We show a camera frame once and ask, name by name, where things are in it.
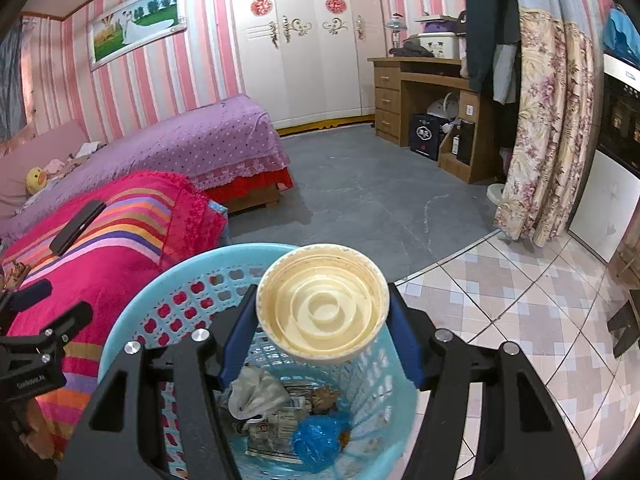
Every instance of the bedspread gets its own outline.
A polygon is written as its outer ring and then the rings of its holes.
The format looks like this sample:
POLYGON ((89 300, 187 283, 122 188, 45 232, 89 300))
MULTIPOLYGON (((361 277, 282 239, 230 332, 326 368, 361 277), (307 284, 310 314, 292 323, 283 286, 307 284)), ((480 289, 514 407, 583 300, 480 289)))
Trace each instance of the bedspread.
POLYGON ((67 200, 133 170, 175 171, 198 189, 209 189, 288 165, 267 112, 237 95, 112 142, 25 211, 0 222, 0 237, 17 240, 67 200))
POLYGON ((9 335, 37 334, 80 300, 94 310, 89 326, 65 347, 65 388, 38 398, 58 450, 63 450, 97 386, 102 346, 130 300, 165 269, 216 246, 224 217, 186 176, 135 172, 77 197, 14 244, 12 258, 30 264, 24 285, 47 278, 52 295, 18 314, 9 335), (106 209, 61 257, 49 243, 88 200, 106 209))

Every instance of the wardrobe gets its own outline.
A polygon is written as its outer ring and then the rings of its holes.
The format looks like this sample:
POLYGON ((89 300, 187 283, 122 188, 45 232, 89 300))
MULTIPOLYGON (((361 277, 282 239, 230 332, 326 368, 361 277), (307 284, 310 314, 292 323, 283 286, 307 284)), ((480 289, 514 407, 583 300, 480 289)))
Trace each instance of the wardrobe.
POLYGON ((232 0, 244 91, 276 128, 371 114, 380 0, 232 0))

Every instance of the blue laundry basket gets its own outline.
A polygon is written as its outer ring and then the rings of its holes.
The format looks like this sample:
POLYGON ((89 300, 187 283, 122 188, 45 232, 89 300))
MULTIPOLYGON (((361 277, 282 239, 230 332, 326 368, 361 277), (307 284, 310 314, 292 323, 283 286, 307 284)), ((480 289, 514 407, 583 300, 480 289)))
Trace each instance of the blue laundry basket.
MULTIPOLYGON (((260 282, 267 268, 293 249, 281 244, 232 245, 190 258, 153 280, 129 303, 111 330, 98 380, 126 342, 137 339, 147 348, 176 343, 195 328, 208 326, 215 313, 238 306, 249 285, 260 282)), ((246 360, 281 380, 307 380, 340 390, 340 408, 350 412, 352 431, 335 464, 318 474, 248 456, 242 446, 232 442, 244 480, 383 480, 388 476, 406 446, 417 391, 404 376, 386 326, 358 357, 327 366, 295 361, 258 328, 246 360)), ((171 383, 163 387, 162 398, 167 460, 170 472, 181 477, 187 471, 171 383)))

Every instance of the white wedding dress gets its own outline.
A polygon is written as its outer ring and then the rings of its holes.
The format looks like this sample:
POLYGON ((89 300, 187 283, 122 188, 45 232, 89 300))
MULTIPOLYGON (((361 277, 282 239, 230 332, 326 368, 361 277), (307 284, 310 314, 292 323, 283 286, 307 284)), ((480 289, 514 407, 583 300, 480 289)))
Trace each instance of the white wedding dress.
POLYGON ((122 44, 128 45, 148 38, 152 34, 165 30, 174 24, 174 20, 163 20, 152 25, 137 25, 133 20, 127 20, 122 27, 122 44))

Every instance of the striped blanket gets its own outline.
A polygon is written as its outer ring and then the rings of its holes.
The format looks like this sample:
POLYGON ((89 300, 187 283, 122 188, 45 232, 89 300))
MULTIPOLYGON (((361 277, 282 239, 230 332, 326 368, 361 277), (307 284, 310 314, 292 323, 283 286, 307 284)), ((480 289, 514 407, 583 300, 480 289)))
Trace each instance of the striped blanket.
POLYGON ((102 346, 124 307, 164 270, 217 244, 225 218, 187 177, 140 171, 79 196, 12 245, 12 260, 32 268, 23 286, 47 278, 50 298, 18 315, 10 335, 38 333, 70 306, 85 300, 94 320, 65 347, 65 388, 38 398, 61 451, 97 385, 102 346), (107 207, 63 255, 49 244, 89 200, 107 207))

